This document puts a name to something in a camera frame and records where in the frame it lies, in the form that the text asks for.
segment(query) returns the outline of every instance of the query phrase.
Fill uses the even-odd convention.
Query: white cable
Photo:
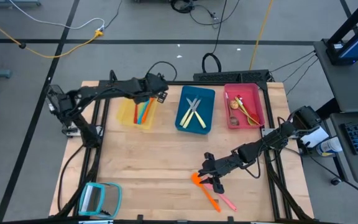
[[[59,23],[54,23],[54,22],[46,22],[46,21],[41,21],[41,20],[38,20],[30,15],[28,15],[25,11],[23,11],[21,8],[19,8],[19,6],[17,6],[12,0],[9,0],[14,7],[16,7],[16,9],[18,9],[20,12],[23,12],[23,14],[25,14],[27,17],[29,17],[30,19],[34,20],[35,22],[40,22],[40,23],[43,23],[43,24],[50,24],[50,25],[55,25],[55,26],[62,26],[62,27],[66,27],[66,28],[69,28],[69,29],[80,29],[86,25],[88,25],[90,22],[92,21],[95,21],[95,20],[100,20],[103,22],[102,26],[98,29],[98,30],[101,30],[103,31],[104,29],[104,19],[101,19],[101,18],[93,18],[91,19],[90,21],[84,23],[82,26],[79,26],[79,27],[69,27],[69,26],[66,26],[65,24],[59,24]]]

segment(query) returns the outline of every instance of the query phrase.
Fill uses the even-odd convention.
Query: gray floor
[[[42,1],[42,7],[24,8],[38,19],[65,23],[74,0]],[[124,0],[120,15],[105,31],[102,39],[215,39],[212,27],[195,24],[188,15],[172,11],[167,4],[154,0],[134,4]],[[223,1],[200,1],[220,14]],[[347,0],[351,11],[358,0]],[[73,25],[98,16],[109,20],[119,1],[81,0]],[[235,5],[229,0],[228,10]],[[234,15],[223,24],[221,39],[255,40],[259,33],[269,0],[242,0]],[[209,22],[203,11],[194,12],[196,18]],[[346,14],[340,0],[277,0],[268,19],[264,40],[320,40],[327,38],[344,22]],[[0,26],[8,33],[23,39],[59,39],[61,27],[30,21],[15,9],[0,9]],[[99,26],[98,22],[81,30],[71,30],[68,39],[87,39]],[[53,55],[57,44],[29,44],[45,54]],[[66,52],[74,47],[65,44]],[[191,80],[201,72],[201,58],[213,45],[189,44],[122,44],[87,45],[60,59],[52,83],[64,90],[78,88],[83,80],[108,77],[114,69],[119,79],[141,77],[158,60],[167,60],[178,69],[178,80]],[[277,68],[312,51],[312,46],[261,45],[253,69]],[[216,55],[223,70],[247,70],[252,56],[252,45],[219,45]],[[41,87],[50,69],[51,60],[36,57],[13,44],[0,44],[0,69],[11,69],[11,79],[0,79],[0,201],[10,178],[24,136],[29,127]],[[276,81],[284,80],[299,64],[274,73]],[[207,70],[215,65],[207,61]],[[285,82],[288,91],[303,74],[301,68]],[[170,67],[159,65],[156,72],[172,77]],[[289,94],[291,110],[303,105],[317,109],[332,98],[331,90],[321,66],[317,62]],[[29,152],[9,204],[5,221],[42,218],[48,215],[55,190],[66,139],[60,134],[60,123],[44,106],[35,130]],[[330,159],[320,162],[334,169]],[[345,184],[333,187],[331,175],[313,161],[304,159],[304,171],[316,218],[327,222],[358,223],[358,192]]]

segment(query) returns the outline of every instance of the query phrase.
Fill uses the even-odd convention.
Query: pink bin
[[[247,121],[247,116],[239,109],[232,110],[233,115],[239,120],[240,125],[233,126],[229,120],[229,105],[226,101],[226,93],[229,96],[229,101],[234,100],[234,97],[240,95],[242,102],[248,113],[255,113],[258,115],[260,125],[250,125]],[[223,91],[224,107],[226,109],[226,121],[227,126],[231,129],[237,128],[259,128],[265,124],[264,112],[262,105],[260,104],[258,86],[254,83],[244,84],[226,84]]]

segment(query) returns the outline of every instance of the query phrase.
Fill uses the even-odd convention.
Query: pink utensil
[[[209,189],[209,190],[213,190],[213,186],[212,186],[212,184],[203,184],[207,189]],[[237,211],[237,207],[233,204],[233,203],[231,203],[231,201],[226,197],[226,196],[224,196],[224,194],[218,194],[219,195],[219,197],[224,201],[224,202],[226,202],[227,203],[227,205],[231,208],[231,209],[233,209],[235,212]]]

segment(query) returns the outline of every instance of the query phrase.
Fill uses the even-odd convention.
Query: yellow bin
[[[123,99],[117,113],[117,119],[123,125],[134,126],[142,129],[150,129],[154,120],[154,114],[155,114],[155,110],[157,109],[157,105],[158,105],[157,99],[154,99],[149,109],[149,113],[147,114],[145,122],[143,124],[135,124],[134,123],[135,103],[133,100]],[[137,105],[138,119],[140,114],[142,113],[144,106],[145,103],[140,103]]]

